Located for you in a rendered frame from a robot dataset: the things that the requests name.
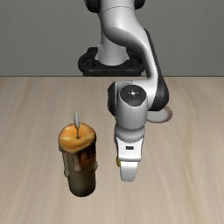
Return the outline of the pale plate with red rim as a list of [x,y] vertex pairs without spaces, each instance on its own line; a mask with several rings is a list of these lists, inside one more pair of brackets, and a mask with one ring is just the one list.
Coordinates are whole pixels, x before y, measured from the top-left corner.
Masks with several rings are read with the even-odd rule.
[[159,111],[149,111],[147,121],[150,123],[166,123],[172,118],[172,110],[165,106]]

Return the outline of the brown candle with orange top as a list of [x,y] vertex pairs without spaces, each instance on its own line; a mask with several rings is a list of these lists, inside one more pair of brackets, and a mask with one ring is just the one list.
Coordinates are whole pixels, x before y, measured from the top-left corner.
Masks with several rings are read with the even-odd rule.
[[59,133],[58,144],[70,192],[77,197],[90,195],[95,190],[98,167],[95,130],[80,123],[79,115],[74,111],[73,122]]

